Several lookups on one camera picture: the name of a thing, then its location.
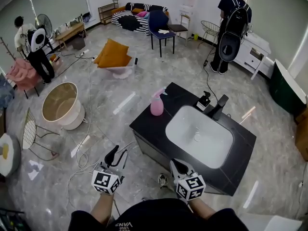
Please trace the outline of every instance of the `sneaker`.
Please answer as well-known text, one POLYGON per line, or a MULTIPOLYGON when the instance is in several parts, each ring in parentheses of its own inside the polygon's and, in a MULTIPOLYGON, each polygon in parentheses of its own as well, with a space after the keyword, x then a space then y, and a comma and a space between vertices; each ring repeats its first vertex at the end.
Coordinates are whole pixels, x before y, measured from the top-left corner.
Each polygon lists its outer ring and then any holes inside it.
POLYGON ((224 75, 228 71, 228 68, 220 67, 219 73, 224 75))
POLYGON ((163 187, 168 187, 168 178, 166 177, 166 175, 160 174, 158 176, 158 183, 159 183, 160 189, 162 189, 163 187))
POLYGON ((213 71, 214 73, 217 73, 218 67, 213 67, 213 66, 212 66, 212 63, 213 63, 213 62, 210 62, 210 67, 211 67, 211 69, 212 69, 212 71, 213 71))
POLYGON ((51 83, 51 80, 49 79, 49 80, 45 80, 44 82, 43 82, 43 84, 44 85, 48 85, 48 84, 50 84, 51 83))
POLYGON ((143 197, 142 199, 141 199, 141 202, 145 202, 145 201, 148 201, 148 200, 151 200, 150 198, 147 198, 147 197, 143 197))

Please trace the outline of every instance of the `white shirt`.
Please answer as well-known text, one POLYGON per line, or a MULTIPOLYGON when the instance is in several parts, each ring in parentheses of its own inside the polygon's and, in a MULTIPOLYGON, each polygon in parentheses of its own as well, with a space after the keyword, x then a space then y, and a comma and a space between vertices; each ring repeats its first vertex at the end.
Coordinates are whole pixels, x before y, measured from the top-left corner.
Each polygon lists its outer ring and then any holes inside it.
POLYGON ((15 47, 18 48, 21 46, 26 56, 28 56, 30 53, 30 44, 27 38, 28 30, 36 30, 36 29, 32 24, 22 25, 18 29, 14 38, 15 47))

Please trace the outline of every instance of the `soap dispenser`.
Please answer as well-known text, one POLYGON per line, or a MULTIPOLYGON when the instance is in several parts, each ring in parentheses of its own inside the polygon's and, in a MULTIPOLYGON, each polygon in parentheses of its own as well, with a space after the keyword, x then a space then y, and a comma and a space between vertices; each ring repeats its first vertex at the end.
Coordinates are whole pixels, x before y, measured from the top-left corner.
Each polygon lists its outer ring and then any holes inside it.
POLYGON ((210 104, 209 97, 211 96, 211 93, 204 91, 204 96, 202 96, 195 104, 194 107, 201 112, 205 110, 205 108, 210 104))
POLYGON ((154 95, 152 96, 151 101, 151 113, 154 116, 160 116, 164 112, 164 103, 160 98, 161 94, 167 95, 165 92, 166 87, 163 87, 162 89, 158 90, 154 95))

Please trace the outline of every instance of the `electric fan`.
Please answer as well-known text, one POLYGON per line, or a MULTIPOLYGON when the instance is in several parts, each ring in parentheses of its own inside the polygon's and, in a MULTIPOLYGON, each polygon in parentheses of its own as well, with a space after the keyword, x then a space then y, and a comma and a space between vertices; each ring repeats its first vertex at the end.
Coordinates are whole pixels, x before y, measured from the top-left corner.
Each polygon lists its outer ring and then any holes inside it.
POLYGON ((53 52, 53 48, 49 42, 49 39, 51 38, 52 36, 52 25, 51 25, 51 21, 50 19, 48 18, 47 15, 41 13, 37 16, 37 20, 38 20, 38 24, 37 22, 35 23, 35 27, 36 29, 39 29, 39 28, 43 28, 46 32, 46 39, 45 39, 45 43, 44 45, 48 44, 49 45, 49 48, 51 49, 51 51, 53 52))
POLYGON ((50 19, 47 15, 43 13, 39 14, 37 19, 39 25, 35 23, 36 29, 43 28, 46 31, 46 37, 50 39, 50 37, 52 36, 52 25, 50 19))

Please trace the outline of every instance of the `orange pillow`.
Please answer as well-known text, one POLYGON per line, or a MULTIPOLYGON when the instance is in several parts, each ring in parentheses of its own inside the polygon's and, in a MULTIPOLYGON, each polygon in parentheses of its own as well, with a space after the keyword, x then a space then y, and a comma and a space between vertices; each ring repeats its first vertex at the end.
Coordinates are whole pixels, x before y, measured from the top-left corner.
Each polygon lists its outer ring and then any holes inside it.
POLYGON ((123 67, 127 66, 130 57, 127 56, 128 46, 108 39, 101 54, 95 59, 99 61, 98 67, 123 67))
POLYGON ((137 8, 132 10, 133 13, 140 13, 142 11, 144 11, 144 10, 143 9, 137 9, 137 8))

